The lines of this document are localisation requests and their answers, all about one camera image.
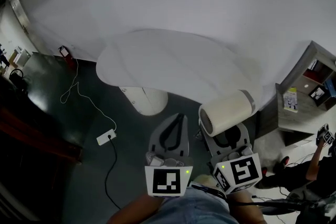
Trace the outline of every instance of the shelf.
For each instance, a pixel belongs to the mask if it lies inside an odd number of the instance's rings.
[[[307,69],[304,73],[303,76],[306,77],[307,79],[310,79],[311,81],[323,85],[323,81],[318,77],[318,73],[312,70]]]
[[[315,134],[317,130],[330,121],[326,119],[327,109],[324,104],[316,106],[307,94],[297,92],[298,112],[283,109],[282,95],[277,91],[278,127],[285,131]]]

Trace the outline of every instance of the dark gray floor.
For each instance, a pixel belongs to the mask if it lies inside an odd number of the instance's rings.
[[[112,146],[97,144],[96,137],[113,128],[90,101],[77,95],[73,88],[66,104],[60,96],[69,88],[75,72],[68,69],[61,58],[45,58],[33,54],[24,68],[30,80],[29,98],[57,122],[57,134],[83,147],[82,165],[74,167],[67,182],[62,210],[62,222],[71,224],[106,223],[117,208],[104,192],[104,179],[114,161]],[[108,191],[114,201],[123,207],[138,195],[146,192],[144,164],[152,131],[168,116],[183,113],[188,117],[190,157],[194,168],[192,178],[208,174],[206,163],[210,154],[194,135],[198,131],[199,103],[169,94],[167,107],[158,115],[139,114],[119,88],[104,84],[96,75],[96,63],[79,61],[80,92],[118,125],[113,140],[118,162],[108,179]],[[252,140],[254,124],[247,122]]]

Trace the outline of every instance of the red shoe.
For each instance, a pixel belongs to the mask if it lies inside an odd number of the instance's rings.
[[[266,167],[263,167],[263,168],[261,169],[261,173],[262,173],[263,177],[265,177],[265,176],[266,176],[266,173],[267,173],[267,168],[266,168]]]
[[[285,158],[282,159],[282,161],[280,163],[282,163],[283,166],[285,167],[288,164],[288,162],[289,162],[289,157],[286,156]]]
[[[285,169],[286,165],[289,162],[289,157],[286,156],[281,160],[280,163],[277,163],[273,168],[273,173],[277,174],[278,172],[281,172],[283,169]]]

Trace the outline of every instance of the white cylindrical object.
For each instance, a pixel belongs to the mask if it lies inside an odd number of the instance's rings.
[[[206,133],[213,137],[251,116],[252,106],[242,91],[214,99],[200,106],[199,119]]]
[[[140,87],[119,87],[132,106],[142,115],[153,116],[160,113],[168,103],[164,91]]]

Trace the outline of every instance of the hand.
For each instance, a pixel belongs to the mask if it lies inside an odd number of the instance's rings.
[[[318,144],[318,147],[319,147],[319,148],[322,148],[322,147],[324,146],[324,144],[325,144],[324,138],[321,137],[320,142],[319,142],[319,144]]]

